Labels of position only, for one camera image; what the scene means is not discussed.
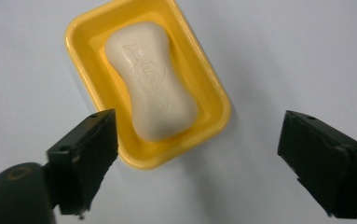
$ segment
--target soap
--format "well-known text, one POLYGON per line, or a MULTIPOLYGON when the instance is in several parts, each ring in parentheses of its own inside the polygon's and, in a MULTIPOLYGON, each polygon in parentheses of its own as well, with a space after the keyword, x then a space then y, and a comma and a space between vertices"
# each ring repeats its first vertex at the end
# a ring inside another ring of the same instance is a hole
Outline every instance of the soap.
POLYGON ((161 26, 145 21, 114 32, 105 43, 106 58, 129 92, 134 131, 146 141, 175 136, 198 115, 172 68, 169 42, 161 26))

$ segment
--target white soap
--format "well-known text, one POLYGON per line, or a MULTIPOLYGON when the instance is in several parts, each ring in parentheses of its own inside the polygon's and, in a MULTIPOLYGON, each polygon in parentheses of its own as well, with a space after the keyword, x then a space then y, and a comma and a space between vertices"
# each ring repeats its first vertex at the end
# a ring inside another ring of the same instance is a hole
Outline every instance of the white soap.
POLYGON ((105 54, 126 83, 134 130, 140 137, 162 140, 194 123, 197 107, 174 74, 163 28, 153 22, 122 28, 108 38, 105 54))

